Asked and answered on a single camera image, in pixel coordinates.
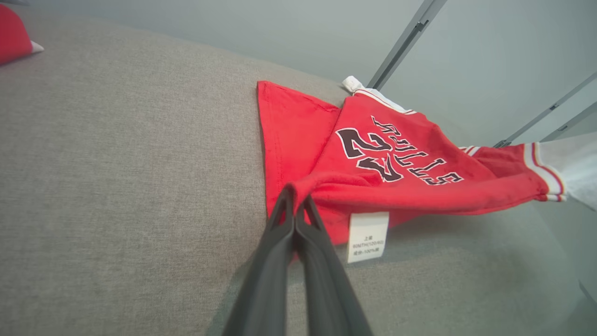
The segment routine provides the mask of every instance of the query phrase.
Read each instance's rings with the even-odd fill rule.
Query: red jersey
[[[342,108],[261,81],[267,211],[286,184],[295,206],[312,195],[334,244],[351,213],[390,212],[389,226],[424,213],[477,215],[529,200],[565,199],[539,144],[452,144],[440,128],[375,90],[355,90]]]

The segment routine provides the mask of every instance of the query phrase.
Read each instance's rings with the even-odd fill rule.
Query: gray wall
[[[494,145],[597,71],[595,0],[448,0],[381,92]]]
[[[558,139],[597,132],[597,111],[570,127]],[[578,278],[597,300],[597,212],[571,200],[534,204],[574,264]]]
[[[30,0],[224,48],[340,82],[367,82],[423,0]]]

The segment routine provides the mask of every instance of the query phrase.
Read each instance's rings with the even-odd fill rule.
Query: fabric upholstery
[[[338,84],[150,32],[11,7],[0,66],[0,334],[219,335],[266,220],[256,82]],[[530,206],[427,216],[347,265],[377,335],[527,335],[576,278]],[[346,260],[346,248],[338,248]],[[306,334],[289,269],[289,335]]]

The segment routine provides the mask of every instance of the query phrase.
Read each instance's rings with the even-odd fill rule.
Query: metal bar
[[[580,83],[572,91],[568,92],[564,97],[560,98],[557,102],[555,102],[553,105],[551,105],[547,110],[541,112],[538,116],[533,118],[533,120],[529,121],[526,125],[522,126],[521,129],[516,131],[513,135],[509,136],[506,140],[502,140],[502,141],[498,142],[494,147],[499,148],[499,147],[503,147],[503,146],[508,146],[510,143],[512,143],[512,141],[514,139],[518,138],[521,134],[523,134],[528,129],[530,129],[532,126],[537,124],[541,119],[545,118],[548,114],[553,112],[556,108],[558,108],[558,106],[560,106],[564,102],[566,102],[566,100],[568,100],[570,97],[575,95],[578,91],[580,91],[587,84],[591,83],[595,78],[597,78],[597,72],[595,72],[589,78],[587,78],[585,81]]]
[[[593,297],[591,297],[591,294],[584,287],[583,283],[580,282],[580,281],[578,281],[578,286],[580,287],[580,290],[583,292],[584,296],[587,297],[587,299],[589,300],[589,302],[593,305],[593,307],[597,308],[597,302],[595,301],[595,299],[593,299]]]
[[[552,133],[549,133],[549,135],[547,135],[545,138],[543,138],[541,140],[541,142],[555,140],[558,136],[564,134],[564,132],[566,132],[567,130],[569,130],[570,128],[572,128],[572,126],[580,123],[586,117],[588,117],[592,113],[596,113],[596,112],[597,112],[597,102],[591,104],[591,106],[589,106],[588,108],[584,109],[583,112],[579,113],[574,118],[568,120],[564,125],[558,127],[557,130],[553,131]]]
[[[424,0],[367,87],[381,89],[447,0]]]

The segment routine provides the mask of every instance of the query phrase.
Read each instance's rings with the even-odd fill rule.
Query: care label
[[[348,262],[381,257],[386,247],[389,222],[389,212],[353,213],[350,216]]]

